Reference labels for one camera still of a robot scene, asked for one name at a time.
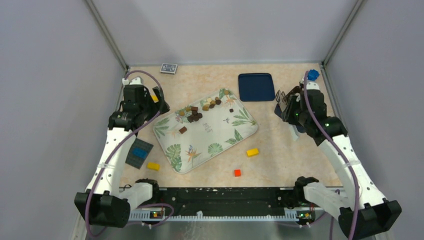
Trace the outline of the blue chocolate box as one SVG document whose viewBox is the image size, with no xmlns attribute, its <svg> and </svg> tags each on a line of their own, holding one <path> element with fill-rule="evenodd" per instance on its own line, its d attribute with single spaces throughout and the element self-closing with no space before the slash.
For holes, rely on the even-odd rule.
<svg viewBox="0 0 424 240">
<path fill-rule="evenodd" d="M 276 106 L 274 113 L 285 122 L 284 117 L 286 116 L 287 104 L 283 101 L 282 97 L 276 96 Z M 294 128 L 301 134 L 306 132 L 305 128 L 299 124 L 292 124 Z"/>
</svg>

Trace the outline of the clear plastic tongs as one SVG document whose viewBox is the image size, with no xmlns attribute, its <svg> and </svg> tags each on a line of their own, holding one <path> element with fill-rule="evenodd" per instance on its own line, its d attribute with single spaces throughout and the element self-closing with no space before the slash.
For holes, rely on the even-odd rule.
<svg viewBox="0 0 424 240">
<path fill-rule="evenodd" d="M 288 107 L 289 106 L 288 106 L 288 103 L 286 101 L 286 94 L 282 90 L 279 89 L 276 92 L 275 99 L 276 99 L 276 97 L 281 97 L 282 100 L 286 103 L 287 107 L 286 107 L 286 114 L 285 114 L 284 120 L 285 120 L 285 123 L 288 123 L 288 116 L 289 116 L 288 115 Z M 294 128 L 293 124 L 291 124 L 291 123 L 288 124 L 288 129 L 289 129 L 292 140 L 296 142 L 300 137 L 300 133 Z"/>
</svg>

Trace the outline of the dark blue box lid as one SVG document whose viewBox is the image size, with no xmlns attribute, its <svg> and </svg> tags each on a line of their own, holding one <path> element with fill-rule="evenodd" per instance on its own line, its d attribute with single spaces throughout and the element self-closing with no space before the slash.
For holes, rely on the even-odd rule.
<svg viewBox="0 0 424 240">
<path fill-rule="evenodd" d="M 243 102 L 271 102 L 275 87 L 270 73 L 242 73 L 238 75 L 239 99 Z"/>
</svg>

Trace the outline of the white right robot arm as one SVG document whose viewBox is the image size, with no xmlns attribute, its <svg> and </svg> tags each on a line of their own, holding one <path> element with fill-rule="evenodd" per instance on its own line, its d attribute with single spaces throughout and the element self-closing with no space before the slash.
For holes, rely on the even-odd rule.
<svg viewBox="0 0 424 240">
<path fill-rule="evenodd" d="M 344 188 L 339 195 L 315 177 L 300 176 L 294 184 L 293 200 L 299 206 L 313 203 L 338 221 L 350 240 L 361 240 L 387 232 L 402 212 L 398 201 L 388 200 L 369 177 L 351 144 L 348 131 L 336 116 L 329 116 L 319 86 L 302 82 L 291 91 L 278 91 L 275 99 L 281 118 L 313 139 L 326 155 Z"/>
</svg>

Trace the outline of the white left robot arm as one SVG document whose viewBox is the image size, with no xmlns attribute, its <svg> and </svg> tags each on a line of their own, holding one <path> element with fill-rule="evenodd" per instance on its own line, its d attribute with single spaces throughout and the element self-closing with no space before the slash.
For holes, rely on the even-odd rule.
<svg viewBox="0 0 424 240">
<path fill-rule="evenodd" d="M 124 227 L 130 212 L 142 203 L 154 207 L 160 193 L 149 182 L 137 182 L 128 190 L 120 191 L 120 181 L 128 154 L 138 132 L 169 111 L 162 89 L 153 92 L 140 77 L 123 79 L 123 99 L 119 109 L 108 119 L 106 141 L 94 175 L 83 192 L 78 192 L 74 204 L 88 226 Z"/>
</svg>

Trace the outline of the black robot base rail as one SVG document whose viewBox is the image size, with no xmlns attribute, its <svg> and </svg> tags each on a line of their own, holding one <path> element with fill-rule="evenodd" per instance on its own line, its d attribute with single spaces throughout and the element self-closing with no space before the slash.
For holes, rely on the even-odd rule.
<svg viewBox="0 0 424 240">
<path fill-rule="evenodd" d="M 153 192 L 145 220 L 171 221 L 314 219 L 316 206 L 299 201 L 291 187 L 168 187 Z"/>
</svg>

